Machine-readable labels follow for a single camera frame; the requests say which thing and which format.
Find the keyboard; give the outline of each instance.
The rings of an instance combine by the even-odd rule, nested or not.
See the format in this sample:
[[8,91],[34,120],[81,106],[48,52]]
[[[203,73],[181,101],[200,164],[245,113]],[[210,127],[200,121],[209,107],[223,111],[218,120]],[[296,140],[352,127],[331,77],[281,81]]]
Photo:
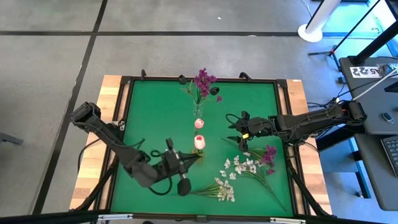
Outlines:
[[387,157],[390,160],[392,170],[396,177],[398,177],[398,136],[388,137],[381,140]]

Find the glass vase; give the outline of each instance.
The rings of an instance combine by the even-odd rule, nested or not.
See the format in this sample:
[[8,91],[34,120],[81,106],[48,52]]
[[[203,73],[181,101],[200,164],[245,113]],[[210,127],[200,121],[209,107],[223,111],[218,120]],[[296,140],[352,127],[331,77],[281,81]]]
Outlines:
[[200,103],[193,101],[193,115],[196,118],[200,118],[203,116],[203,101]]

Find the concrete floor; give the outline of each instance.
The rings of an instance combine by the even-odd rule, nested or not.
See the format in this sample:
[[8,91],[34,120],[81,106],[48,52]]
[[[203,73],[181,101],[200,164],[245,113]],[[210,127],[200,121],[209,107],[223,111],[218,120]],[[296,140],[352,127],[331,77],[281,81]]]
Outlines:
[[[2,0],[0,30],[91,31],[101,2]],[[312,12],[319,4],[308,3]],[[367,8],[365,4],[342,4],[323,31],[348,32]],[[99,29],[295,32],[309,18],[300,0],[109,0]],[[369,16],[358,32],[374,32],[375,27]],[[0,35],[0,131],[24,139],[22,146],[0,144],[0,216],[29,213],[88,39]],[[245,71],[253,78],[301,79],[307,100],[323,103],[339,92],[341,86],[335,81],[341,74],[332,59],[322,55],[308,57],[307,53],[330,50],[339,41],[324,38],[308,43],[299,37],[97,37],[76,105],[96,101],[103,75],[138,75],[142,68],[151,76],[193,75],[202,67],[219,77],[236,77]],[[355,55],[370,42],[348,39],[337,56]],[[383,47],[376,55],[390,53]],[[45,213],[68,210],[77,175],[77,157],[85,141],[86,135],[70,126]],[[386,214],[377,211],[372,216],[378,208],[375,200],[366,201],[370,204],[366,210],[358,209],[364,200],[337,190],[331,184],[335,176],[325,178],[331,206],[338,217],[378,221],[377,215]],[[346,183],[347,179],[350,177],[339,181]],[[391,216],[379,221],[394,220]]]

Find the green table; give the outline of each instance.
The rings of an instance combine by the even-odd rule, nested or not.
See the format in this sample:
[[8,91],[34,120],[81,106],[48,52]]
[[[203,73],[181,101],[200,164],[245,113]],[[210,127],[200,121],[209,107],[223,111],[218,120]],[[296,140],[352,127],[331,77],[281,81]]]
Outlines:
[[[127,105],[124,110],[126,120],[124,143],[134,144],[145,138],[141,149],[150,153],[153,149],[165,150],[165,139],[172,138],[175,149],[191,152],[193,149],[194,127],[196,118],[193,115],[192,98],[181,90],[176,78],[146,78],[140,80],[130,77],[130,90],[127,94]],[[268,117],[280,113],[279,94],[275,80],[220,79],[216,86],[223,97],[221,103],[208,100],[204,105],[205,126],[200,134],[206,139],[206,156],[194,164],[188,173],[192,190],[202,188],[214,182],[224,169],[228,158],[239,155],[237,147],[228,144],[221,138],[236,136],[238,132],[228,129],[226,113],[240,114],[246,110],[252,117]],[[179,177],[173,178],[174,187],[166,196],[157,196],[144,189],[119,167],[113,179],[109,196],[110,209],[114,213],[149,213],[163,214],[178,219],[185,215],[206,216],[245,216],[245,217],[292,217],[294,201],[291,180],[286,171],[282,141],[277,137],[256,138],[250,142],[251,147],[265,147],[267,144],[278,148],[275,158],[275,174],[266,177],[284,209],[274,200],[271,193],[258,181],[238,177],[229,180],[234,186],[235,202],[219,202],[216,198],[199,195],[177,195],[176,184]],[[153,188],[164,192],[168,181],[156,183]]]

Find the pink flower bud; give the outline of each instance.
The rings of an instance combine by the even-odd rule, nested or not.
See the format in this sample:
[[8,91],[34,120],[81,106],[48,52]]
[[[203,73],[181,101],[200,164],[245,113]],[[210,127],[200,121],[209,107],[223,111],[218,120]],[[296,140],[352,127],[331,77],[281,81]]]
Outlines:
[[201,136],[201,135],[197,135],[195,136],[195,138],[193,139],[193,144],[195,145],[196,149],[203,149],[206,146],[205,143],[205,137]]
[[203,128],[203,125],[205,125],[205,122],[202,119],[198,118],[195,121],[195,128],[197,129]]

